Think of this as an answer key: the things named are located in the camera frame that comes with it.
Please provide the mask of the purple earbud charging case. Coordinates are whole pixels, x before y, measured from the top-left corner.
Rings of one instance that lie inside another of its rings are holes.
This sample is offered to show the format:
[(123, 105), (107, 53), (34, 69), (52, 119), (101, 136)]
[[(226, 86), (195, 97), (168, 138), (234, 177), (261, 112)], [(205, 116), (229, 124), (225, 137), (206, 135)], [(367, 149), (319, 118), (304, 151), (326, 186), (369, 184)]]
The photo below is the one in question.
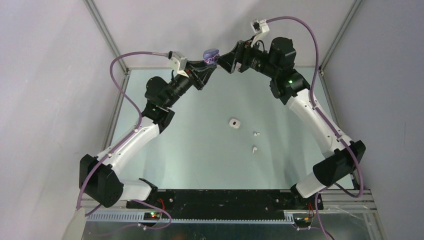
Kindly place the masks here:
[(219, 55), (219, 50), (216, 48), (207, 49), (203, 52), (203, 61), (207, 65), (215, 65)]

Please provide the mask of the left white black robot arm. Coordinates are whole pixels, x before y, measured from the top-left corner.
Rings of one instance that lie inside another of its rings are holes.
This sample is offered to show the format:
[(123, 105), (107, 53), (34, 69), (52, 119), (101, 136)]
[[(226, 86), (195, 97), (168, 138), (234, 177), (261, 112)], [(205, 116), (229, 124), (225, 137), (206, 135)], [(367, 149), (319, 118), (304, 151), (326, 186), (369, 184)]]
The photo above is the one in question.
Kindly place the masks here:
[(119, 175), (132, 157), (149, 141), (160, 135), (170, 124), (175, 112), (172, 106), (195, 87), (202, 90), (216, 64), (189, 61), (182, 71), (172, 74), (169, 82), (160, 76), (146, 82), (145, 108), (133, 126), (111, 146), (95, 156), (84, 155), (79, 162), (79, 188), (102, 207), (116, 202), (138, 200), (145, 208), (158, 202), (155, 187), (145, 179), (124, 180)]

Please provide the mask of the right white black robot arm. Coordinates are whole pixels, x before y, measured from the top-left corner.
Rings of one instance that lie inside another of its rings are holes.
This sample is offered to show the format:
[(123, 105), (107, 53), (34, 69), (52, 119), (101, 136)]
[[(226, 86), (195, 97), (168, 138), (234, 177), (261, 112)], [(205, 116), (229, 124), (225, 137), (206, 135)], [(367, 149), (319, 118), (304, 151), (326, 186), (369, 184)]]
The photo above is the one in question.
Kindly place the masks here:
[(239, 41), (215, 61), (230, 74), (239, 64), (241, 73), (252, 69), (269, 77), (272, 95), (300, 118), (316, 140), (324, 160), (291, 187), (291, 204), (304, 209), (312, 195), (357, 170), (366, 147), (347, 136), (321, 109), (312, 86), (295, 69), (296, 54), (291, 39), (277, 37), (268, 51), (260, 50), (251, 40)]

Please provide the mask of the white earbud charging case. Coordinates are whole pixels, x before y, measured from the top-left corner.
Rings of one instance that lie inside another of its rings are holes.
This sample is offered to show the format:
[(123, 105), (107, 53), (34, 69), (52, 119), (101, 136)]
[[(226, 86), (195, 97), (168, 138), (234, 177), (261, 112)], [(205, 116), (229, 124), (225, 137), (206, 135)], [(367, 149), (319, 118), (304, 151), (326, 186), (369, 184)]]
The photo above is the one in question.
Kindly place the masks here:
[(229, 126), (234, 129), (238, 129), (241, 126), (241, 122), (236, 118), (232, 118), (229, 121)]

